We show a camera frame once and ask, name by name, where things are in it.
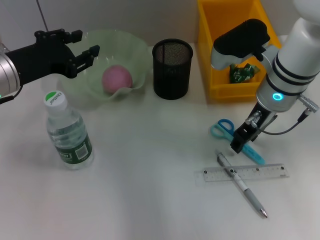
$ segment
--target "pink ball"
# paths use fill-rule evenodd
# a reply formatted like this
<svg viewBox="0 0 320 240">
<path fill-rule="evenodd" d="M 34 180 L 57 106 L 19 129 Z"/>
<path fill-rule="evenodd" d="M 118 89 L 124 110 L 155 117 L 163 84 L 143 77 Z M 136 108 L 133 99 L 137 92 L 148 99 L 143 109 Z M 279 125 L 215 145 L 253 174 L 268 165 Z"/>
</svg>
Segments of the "pink ball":
<svg viewBox="0 0 320 240">
<path fill-rule="evenodd" d="M 102 75 L 103 90 L 114 94 L 120 88 L 132 88 L 130 72 L 121 65 L 113 65 L 107 68 Z"/>
</svg>

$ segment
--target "teal led light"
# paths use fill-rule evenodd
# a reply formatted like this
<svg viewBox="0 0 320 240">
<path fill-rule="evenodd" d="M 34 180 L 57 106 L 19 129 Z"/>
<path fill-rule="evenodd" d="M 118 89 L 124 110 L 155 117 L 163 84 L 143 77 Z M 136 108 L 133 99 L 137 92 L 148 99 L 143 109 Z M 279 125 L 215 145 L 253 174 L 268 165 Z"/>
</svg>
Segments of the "teal led light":
<svg viewBox="0 0 320 240">
<path fill-rule="evenodd" d="M 274 93 L 272 97 L 276 101 L 281 101 L 282 99 L 284 99 L 284 96 L 281 93 Z"/>
</svg>

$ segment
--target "black mesh pencil holder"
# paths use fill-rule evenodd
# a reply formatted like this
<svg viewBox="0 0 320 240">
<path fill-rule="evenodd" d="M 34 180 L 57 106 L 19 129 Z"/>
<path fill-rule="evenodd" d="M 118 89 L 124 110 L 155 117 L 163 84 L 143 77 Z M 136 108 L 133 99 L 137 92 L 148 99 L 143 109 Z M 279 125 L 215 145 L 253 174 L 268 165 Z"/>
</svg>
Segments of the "black mesh pencil holder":
<svg viewBox="0 0 320 240">
<path fill-rule="evenodd" d="M 191 46 L 179 39 L 158 42 L 153 50 L 153 89 L 161 98 L 175 100 L 188 92 Z"/>
</svg>

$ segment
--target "white bottle cap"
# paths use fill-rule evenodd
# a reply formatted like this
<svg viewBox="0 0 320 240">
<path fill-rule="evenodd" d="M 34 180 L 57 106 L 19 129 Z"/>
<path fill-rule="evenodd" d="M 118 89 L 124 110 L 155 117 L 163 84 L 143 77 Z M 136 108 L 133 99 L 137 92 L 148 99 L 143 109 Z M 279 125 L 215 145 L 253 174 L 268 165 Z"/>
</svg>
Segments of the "white bottle cap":
<svg viewBox="0 0 320 240">
<path fill-rule="evenodd" d="M 44 105 L 49 114 L 57 114 L 67 108 L 68 101 L 62 91 L 52 91 L 45 95 Z"/>
</svg>

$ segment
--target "plastic bottle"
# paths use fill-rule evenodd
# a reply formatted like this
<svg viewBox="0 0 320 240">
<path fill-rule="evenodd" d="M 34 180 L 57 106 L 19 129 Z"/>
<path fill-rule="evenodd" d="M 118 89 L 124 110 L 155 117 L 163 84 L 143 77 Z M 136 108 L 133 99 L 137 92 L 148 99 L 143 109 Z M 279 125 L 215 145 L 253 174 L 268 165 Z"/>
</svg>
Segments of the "plastic bottle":
<svg viewBox="0 0 320 240">
<path fill-rule="evenodd" d="M 72 170 L 88 166 L 94 152 L 81 115 L 68 106 L 61 91 L 52 91 L 44 97 L 48 112 L 46 129 L 64 164 Z"/>
</svg>

